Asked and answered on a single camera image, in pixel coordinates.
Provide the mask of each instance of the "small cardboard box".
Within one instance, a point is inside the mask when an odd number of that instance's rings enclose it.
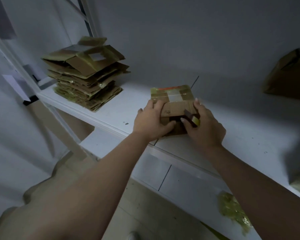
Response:
[[[263,92],[300,99],[300,50],[283,56],[263,83]]]
[[[83,37],[78,44],[52,52],[41,59],[59,73],[86,79],[124,56],[111,45],[104,45],[106,38]]]
[[[200,118],[193,105],[195,99],[188,85],[169,88],[152,88],[151,99],[154,103],[158,100],[165,102],[161,111],[161,124],[166,125],[170,121],[176,121],[175,128],[165,136],[182,135],[187,133],[180,120],[181,118],[189,121],[191,120],[186,114],[187,111],[198,119]]]

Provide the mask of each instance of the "right hand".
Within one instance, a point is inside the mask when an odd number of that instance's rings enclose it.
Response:
[[[205,154],[211,150],[222,148],[222,141],[226,135],[225,128],[214,118],[209,109],[200,104],[197,98],[193,104],[200,114],[200,126],[194,128],[189,121],[182,119],[188,135]]]

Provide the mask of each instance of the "paper sign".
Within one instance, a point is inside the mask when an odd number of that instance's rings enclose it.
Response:
[[[68,50],[68,51],[76,51],[76,52],[83,52],[83,51],[87,51],[91,48],[93,48],[94,46],[86,46],[86,45],[80,45],[80,44],[74,44],[71,45],[67,48],[63,48],[63,50]]]
[[[2,75],[2,76],[23,100],[31,102],[27,94],[23,91],[23,89],[20,87],[20,85],[17,83],[16,79],[13,76],[11,75]]]
[[[104,60],[105,58],[100,53],[89,54],[93,61]]]

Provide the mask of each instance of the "floor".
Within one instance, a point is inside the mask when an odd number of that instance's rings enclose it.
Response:
[[[96,164],[92,158],[79,161],[68,156],[62,159],[51,178],[24,194],[27,205],[3,215],[0,239],[21,240],[22,235],[33,227],[31,218],[40,210],[40,202],[68,187]],[[139,232],[142,240],[218,240],[199,220],[132,179],[102,239],[124,240],[130,231]]]

